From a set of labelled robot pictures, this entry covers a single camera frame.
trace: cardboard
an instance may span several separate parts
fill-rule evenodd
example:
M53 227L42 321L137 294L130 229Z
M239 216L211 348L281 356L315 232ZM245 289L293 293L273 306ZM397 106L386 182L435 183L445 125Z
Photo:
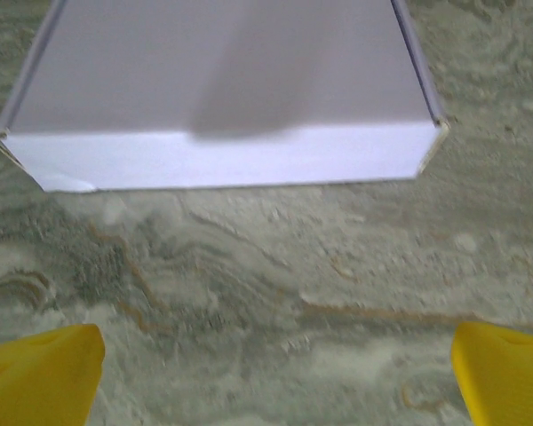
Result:
M45 191L415 178L446 134L402 0L57 0L0 116Z

